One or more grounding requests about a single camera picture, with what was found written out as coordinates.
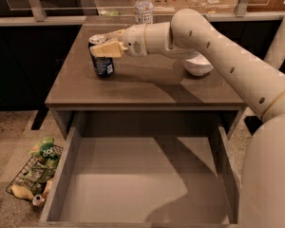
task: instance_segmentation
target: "beverage can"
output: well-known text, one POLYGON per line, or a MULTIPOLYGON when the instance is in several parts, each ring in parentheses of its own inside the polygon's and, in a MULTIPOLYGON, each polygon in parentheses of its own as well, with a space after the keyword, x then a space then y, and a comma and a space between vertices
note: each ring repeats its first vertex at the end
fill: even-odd
POLYGON ((114 72, 113 58, 111 57, 95 57, 91 53, 91 48, 102 44, 106 41, 103 35, 93 35, 88 39, 88 49, 94 65, 96 75, 106 77, 114 72))

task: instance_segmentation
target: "drawer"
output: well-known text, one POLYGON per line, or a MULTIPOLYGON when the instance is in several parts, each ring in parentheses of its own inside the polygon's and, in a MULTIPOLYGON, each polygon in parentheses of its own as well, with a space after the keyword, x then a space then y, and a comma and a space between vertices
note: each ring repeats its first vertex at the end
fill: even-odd
POLYGON ((237 227, 227 143, 216 112, 77 112, 39 225, 237 227))

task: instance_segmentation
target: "floor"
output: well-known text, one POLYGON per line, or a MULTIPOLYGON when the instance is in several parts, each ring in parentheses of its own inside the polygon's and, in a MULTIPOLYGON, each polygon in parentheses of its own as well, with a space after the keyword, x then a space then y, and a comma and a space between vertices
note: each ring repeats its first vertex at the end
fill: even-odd
MULTIPOLYGON (((251 115, 244 112, 236 131, 230 139, 234 158, 239 171, 242 167, 245 149, 250 141, 243 119, 251 115)), ((6 188, 29 160, 29 150, 44 137, 52 137, 55 144, 64 146, 65 140, 56 122, 49 113, 39 130, 30 130, 36 111, 0 112, 0 228, 36 226, 42 208, 30 202, 17 199, 6 192, 6 188)))

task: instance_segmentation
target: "basket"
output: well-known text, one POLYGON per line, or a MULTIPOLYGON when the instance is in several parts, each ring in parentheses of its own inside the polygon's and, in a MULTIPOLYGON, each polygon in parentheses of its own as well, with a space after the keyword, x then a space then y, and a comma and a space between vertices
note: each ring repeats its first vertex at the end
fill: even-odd
MULTIPOLYGON (((54 151, 59 156, 61 156, 63 149, 64 149, 63 147, 54 145, 54 151)), ((12 194, 11 187, 14 184, 17 184, 19 186, 25 186, 27 187, 28 190, 32 188, 32 186, 34 185, 34 182, 31 180, 26 180, 25 176, 34 164, 41 164, 41 163, 39 163, 39 161, 35 157, 31 156, 28 162, 22 168, 22 170, 18 173, 18 175, 10 182, 9 186, 6 189, 8 193, 12 194)))

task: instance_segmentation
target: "clear bottle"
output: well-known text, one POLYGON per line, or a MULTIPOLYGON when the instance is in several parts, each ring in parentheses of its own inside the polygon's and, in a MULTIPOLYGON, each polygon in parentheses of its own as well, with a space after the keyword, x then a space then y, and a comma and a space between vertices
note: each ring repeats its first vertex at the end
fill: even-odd
POLYGON ((135 21, 137 24, 153 24, 153 4, 151 0, 136 0, 135 21))

